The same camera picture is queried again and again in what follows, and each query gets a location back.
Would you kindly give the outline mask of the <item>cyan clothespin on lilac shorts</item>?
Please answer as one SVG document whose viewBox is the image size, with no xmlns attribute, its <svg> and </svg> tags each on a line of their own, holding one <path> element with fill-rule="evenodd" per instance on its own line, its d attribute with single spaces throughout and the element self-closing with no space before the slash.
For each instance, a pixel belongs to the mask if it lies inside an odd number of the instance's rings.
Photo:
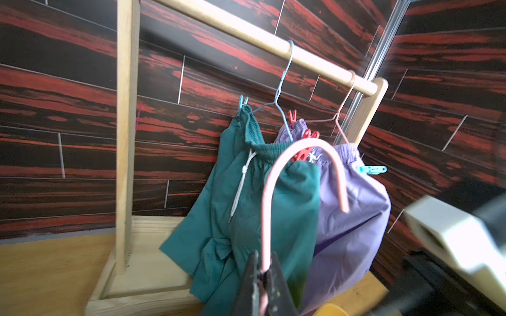
<svg viewBox="0 0 506 316">
<path fill-rule="evenodd" d="M 356 170 L 365 175 L 380 175 L 387 172 L 387 167 L 383 165 L 365 165 L 357 166 Z"/>
</svg>

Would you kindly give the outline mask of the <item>pink clothespin on lilac shorts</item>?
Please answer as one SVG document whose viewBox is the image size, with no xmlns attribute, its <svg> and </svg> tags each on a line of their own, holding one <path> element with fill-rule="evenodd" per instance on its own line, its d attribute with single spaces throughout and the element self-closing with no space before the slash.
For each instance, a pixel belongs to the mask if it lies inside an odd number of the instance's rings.
<svg viewBox="0 0 506 316">
<path fill-rule="evenodd" d="M 289 126 L 292 128 L 293 125 L 297 122 L 297 110 L 289 110 L 288 111 L 289 116 Z"/>
</svg>

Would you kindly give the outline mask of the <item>yellow plastic tray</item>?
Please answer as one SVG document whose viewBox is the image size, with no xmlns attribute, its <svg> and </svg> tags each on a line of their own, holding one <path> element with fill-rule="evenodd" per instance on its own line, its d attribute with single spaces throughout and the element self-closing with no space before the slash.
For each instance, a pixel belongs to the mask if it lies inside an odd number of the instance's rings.
<svg viewBox="0 0 506 316">
<path fill-rule="evenodd" d="M 338 305 L 325 303 L 314 312 L 313 316 L 349 316 L 349 314 Z"/>
</svg>

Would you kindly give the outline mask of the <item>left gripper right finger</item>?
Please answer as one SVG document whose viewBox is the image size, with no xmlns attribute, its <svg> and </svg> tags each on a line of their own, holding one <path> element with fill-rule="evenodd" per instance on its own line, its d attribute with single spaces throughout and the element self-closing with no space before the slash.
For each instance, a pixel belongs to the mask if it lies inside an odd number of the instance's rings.
<svg viewBox="0 0 506 316">
<path fill-rule="evenodd" d="M 273 262 L 266 272 L 266 292 L 266 315 L 296 316 L 299 314 L 279 262 Z"/>
</svg>

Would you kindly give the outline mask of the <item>green shorts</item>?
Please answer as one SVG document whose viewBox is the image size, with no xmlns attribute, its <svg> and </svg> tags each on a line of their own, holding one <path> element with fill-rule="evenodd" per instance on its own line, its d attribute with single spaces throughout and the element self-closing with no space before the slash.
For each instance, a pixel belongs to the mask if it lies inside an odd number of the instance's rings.
<svg viewBox="0 0 506 316">
<path fill-rule="evenodd" d="M 210 177 L 161 251 L 193 279 L 203 315 L 229 315 L 249 255 L 261 250 L 266 179 L 286 143 L 268 144 L 249 106 L 223 131 Z"/>
</svg>

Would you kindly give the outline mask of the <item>blue wire hanger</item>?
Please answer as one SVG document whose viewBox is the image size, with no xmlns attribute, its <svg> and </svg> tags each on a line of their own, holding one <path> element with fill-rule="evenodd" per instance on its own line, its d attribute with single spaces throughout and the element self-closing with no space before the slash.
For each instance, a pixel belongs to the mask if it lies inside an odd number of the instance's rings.
<svg viewBox="0 0 506 316">
<path fill-rule="evenodd" d="M 256 112 L 259 112 L 260 110 L 262 110 L 263 108 L 265 107 L 268 107 L 268 106 L 276 106 L 276 108 L 278 109 L 278 111 L 281 113 L 281 118 L 282 118 L 282 121 L 283 121 L 283 124 L 285 126 L 285 129 L 287 131 L 287 134 L 289 136 L 289 139 L 290 141 L 292 142 L 293 141 L 293 136 L 291 134 L 291 128 L 289 127 L 289 124 L 287 122 L 287 118 L 286 118 L 286 115 L 285 115 L 285 112 L 283 111 L 283 109 L 281 108 L 281 106 L 279 105 L 279 98 L 281 97 L 281 94 L 282 94 L 282 88 L 283 88 L 283 83 L 285 81 L 285 78 L 287 76 L 287 73 L 289 72 L 289 68 L 291 66 L 291 63 L 293 61 L 293 51 L 294 51 L 294 47 L 295 47 L 295 43 L 294 41 L 292 41 L 291 39 L 289 40 L 289 44 L 290 44 L 290 56 L 289 56 L 289 61 L 287 63 L 287 66 L 285 68 L 285 70 L 283 71 L 281 77 L 280 77 L 280 80 L 279 80 L 279 84 L 278 84 L 278 88 L 276 89 L 275 91 L 275 95 L 274 95 L 274 100 L 270 103 L 265 103 L 263 104 L 261 107 L 259 107 L 258 109 L 255 109 L 253 110 L 252 113 L 256 113 Z"/>
</svg>

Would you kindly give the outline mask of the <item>wooden clothes rack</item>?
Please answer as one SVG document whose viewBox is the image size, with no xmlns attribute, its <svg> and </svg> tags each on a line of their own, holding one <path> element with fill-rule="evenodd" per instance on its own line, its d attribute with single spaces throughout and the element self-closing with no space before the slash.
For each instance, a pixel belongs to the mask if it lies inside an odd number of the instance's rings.
<svg viewBox="0 0 506 316">
<path fill-rule="evenodd" d="M 357 110 L 343 133 L 359 143 L 383 100 L 388 83 L 368 80 L 289 43 L 206 1 L 164 1 L 163 5 L 261 50 L 292 60 L 359 93 Z M 168 315 L 197 311 L 189 276 L 159 250 L 179 217 L 133 215 L 134 152 L 138 89 L 140 2 L 117 6 L 116 243 L 86 305 L 86 315 Z"/>
</svg>

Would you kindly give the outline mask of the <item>red clothespin on green shorts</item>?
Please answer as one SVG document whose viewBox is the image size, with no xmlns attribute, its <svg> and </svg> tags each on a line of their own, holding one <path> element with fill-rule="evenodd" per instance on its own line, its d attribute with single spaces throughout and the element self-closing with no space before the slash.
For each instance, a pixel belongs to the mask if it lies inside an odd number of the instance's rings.
<svg viewBox="0 0 506 316">
<path fill-rule="evenodd" d="M 318 131 L 312 132 L 311 129 L 307 129 L 303 132 L 301 139 L 309 139 L 309 138 L 319 138 L 320 133 Z M 292 157 L 292 162 L 296 161 L 306 161 L 313 150 L 313 147 L 306 147 L 303 150 L 300 150 Z"/>
</svg>

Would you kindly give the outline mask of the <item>lilac shorts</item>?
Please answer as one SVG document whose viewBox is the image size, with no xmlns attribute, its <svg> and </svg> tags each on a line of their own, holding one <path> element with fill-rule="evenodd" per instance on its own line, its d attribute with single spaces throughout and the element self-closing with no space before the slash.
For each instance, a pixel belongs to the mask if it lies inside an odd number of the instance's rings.
<svg viewBox="0 0 506 316">
<path fill-rule="evenodd" d="M 306 161 L 280 168 L 271 211 L 271 245 L 295 306 L 310 315 L 368 272 L 391 211 L 383 184 L 357 172 L 365 166 L 352 142 L 334 147 L 343 168 L 349 211 L 342 212 L 332 158 L 314 147 Z"/>
</svg>

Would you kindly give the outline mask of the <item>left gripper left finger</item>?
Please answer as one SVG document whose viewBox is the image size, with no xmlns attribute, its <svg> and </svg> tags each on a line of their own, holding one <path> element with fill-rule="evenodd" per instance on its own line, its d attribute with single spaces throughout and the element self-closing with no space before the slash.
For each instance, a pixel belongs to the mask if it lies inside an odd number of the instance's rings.
<svg viewBox="0 0 506 316">
<path fill-rule="evenodd" d="M 240 288 L 233 307 L 232 316 L 259 316 L 260 315 L 260 273 L 258 271 L 258 252 L 249 255 Z"/>
</svg>

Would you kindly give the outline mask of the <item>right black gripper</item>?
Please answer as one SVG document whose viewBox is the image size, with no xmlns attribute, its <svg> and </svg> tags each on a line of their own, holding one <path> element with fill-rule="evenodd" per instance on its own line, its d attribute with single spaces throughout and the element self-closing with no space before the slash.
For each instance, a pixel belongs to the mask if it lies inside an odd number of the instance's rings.
<svg viewBox="0 0 506 316">
<path fill-rule="evenodd" d="M 429 252 L 403 258 L 403 274 L 368 315 L 501 315 L 502 308 Z"/>
</svg>

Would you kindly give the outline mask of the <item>light blue clothespin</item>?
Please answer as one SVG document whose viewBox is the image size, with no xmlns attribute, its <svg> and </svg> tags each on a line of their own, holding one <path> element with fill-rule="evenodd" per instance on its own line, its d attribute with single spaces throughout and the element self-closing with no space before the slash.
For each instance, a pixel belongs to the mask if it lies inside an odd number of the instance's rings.
<svg viewBox="0 0 506 316">
<path fill-rule="evenodd" d="M 249 97 L 241 94 L 239 97 L 239 111 L 241 111 L 245 105 L 248 105 L 248 102 L 249 102 Z"/>
</svg>

